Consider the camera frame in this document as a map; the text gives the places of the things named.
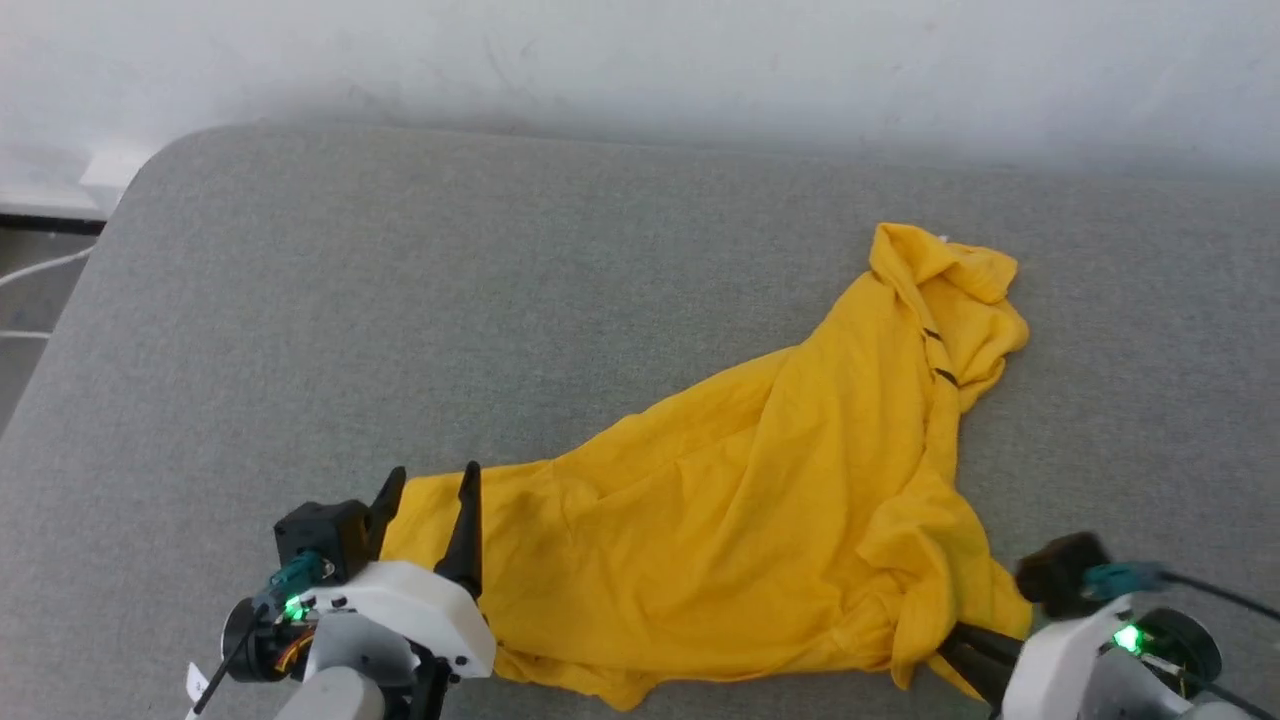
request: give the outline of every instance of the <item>circular motor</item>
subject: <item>circular motor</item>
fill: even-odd
[[[289,676],[301,680],[314,630],[306,623],[259,620],[252,598],[246,597],[223,625],[223,657],[230,656],[227,674],[241,683],[276,683]],[[248,638],[236,651],[246,633]]]
[[[1157,607],[1134,623],[1142,632],[1142,652],[1181,667],[1190,675],[1212,683],[1222,674],[1222,652],[1192,616],[1169,607]],[[1160,682],[1184,698],[1193,698],[1201,687],[1181,678],[1151,669]]]

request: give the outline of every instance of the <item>white label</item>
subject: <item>white label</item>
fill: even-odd
[[[187,697],[191,702],[198,702],[200,696],[205,694],[205,688],[209,687],[209,680],[205,679],[205,674],[196,667],[195,662],[187,664]]]

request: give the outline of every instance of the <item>black cable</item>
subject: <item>black cable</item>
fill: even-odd
[[[1219,687],[1219,685],[1216,685],[1216,684],[1213,684],[1213,683],[1211,683],[1208,680],[1197,678],[1196,675],[1192,675],[1190,673],[1188,673],[1185,670],[1183,670],[1180,673],[1180,675],[1181,675],[1181,678],[1184,680],[1187,680],[1187,683],[1189,683],[1192,685],[1196,685],[1196,687],[1201,688],[1202,691],[1208,691],[1208,692],[1216,694],[1217,697],[1225,700],[1226,702],[1230,702],[1231,705],[1234,705],[1234,706],[1239,707],[1240,710],[1248,712],[1249,715],[1257,717],[1257,720],[1277,720],[1275,715],[1271,715],[1266,710],[1262,710],[1257,705],[1253,705],[1252,702],[1244,700],[1243,697],[1233,693],[1231,691],[1229,691],[1226,688],[1221,688],[1221,687]]]
[[[1201,592],[1206,592],[1206,593],[1212,594],[1215,597],[1220,597],[1220,598],[1222,598],[1222,600],[1225,600],[1228,602],[1233,602],[1235,605],[1239,605],[1240,607],[1247,607],[1247,609],[1249,609],[1249,610],[1252,610],[1252,611],[1254,611],[1254,612],[1257,612],[1260,615],[1265,615],[1266,618],[1270,618],[1270,619],[1280,623],[1280,610],[1276,610],[1275,607],[1270,607],[1267,605],[1262,605],[1261,602],[1258,602],[1256,600],[1247,598],[1243,594],[1231,592],[1229,589],[1220,588],[1220,587],[1217,587],[1217,585],[1215,585],[1212,583],[1206,583],[1204,580],[1197,580],[1196,578],[1188,578],[1187,575],[1179,575],[1178,573],[1170,573],[1169,570],[1162,571],[1160,574],[1160,577],[1164,578],[1166,582],[1178,583],[1180,585],[1187,585],[1189,588],[1194,588],[1194,589],[1198,589]]]
[[[253,614],[253,621],[248,624],[248,628],[244,630],[244,634],[241,635],[239,642],[236,643],[236,648],[228,652],[227,656],[223,657],[221,664],[218,665],[218,670],[214,670],[214,676],[209,679],[209,687],[205,688],[205,692],[200,693],[200,700],[197,700],[196,706],[191,708],[192,715],[200,715],[201,712],[205,711],[205,706],[209,705],[209,698],[214,697],[214,691],[218,689],[218,684],[221,683],[223,676],[227,675],[227,667],[230,666],[232,659],[239,655],[242,650],[244,650],[244,643],[248,642],[250,635],[252,635],[253,630],[257,629],[257,621],[262,619],[262,615],[266,615],[266,611],[269,609],[270,605],[265,602],[257,606],[257,612]],[[1263,720],[1275,720],[1275,719],[1266,717]]]

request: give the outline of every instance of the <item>white cable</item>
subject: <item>white cable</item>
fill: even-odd
[[[36,333],[27,331],[0,331],[0,340],[49,340],[49,333]]]
[[[1144,653],[1142,653],[1138,657],[1138,660],[1142,660],[1143,662],[1146,662],[1147,665],[1151,665],[1156,670],[1160,670],[1162,673],[1169,673],[1170,675],[1172,675],[1175,678],[1181,678],[1181,675],[1183,675],[1183,669],[1181,667],[1174,665],[1172,662],[1170,662],[1167,660],[1164,660],[1161,657],[1156,657],[1155,655],[1148,655],[1148,653],[1144,652]]]
[[[0,287],[4,287],[6,284],[12,283],[13,281],[15,281],[18,278],[24,278],[24,277],[27,277],[29,274],[38,273],[41,270],[47,270],[49,268],[56,268],[59,265],[65,265],[68,263],[74,263],[76,260],[79,260],[82,258],[88,258],[88,254],[92,252],[92,251],[93,251],[92,247],[86,247],[84,250],[81,250],[79,252],[73,252],[70,255],[64,255],[61,258],[54,258],[52,260],[45,260],[44,263],[36,263],[35,265],[28,265],[26,268],[20,268],[20,269],[14,270],[14,272],[9,273],[8,275],[4,275],[3,278],[0,278]]]

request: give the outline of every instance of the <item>gray cushion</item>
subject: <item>gray cushion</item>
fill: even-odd
[[[1096,529],[1280,603],[1280,193],[393,129],[233,128],[138,176],[0,441],[6,720],[180,717],[270,523],[411,471],[530,460],[794,343],[874,224],[1021,260],[1032,327],[965,419],[961,491],[1012,562]],[[1166,598],[1280,710],[1280,630]],[[636,717],[983,717],[924,671],[660,688]],[[288,685],[227,684],[209,717]],[[452,717],[604,717],[465,683]]]

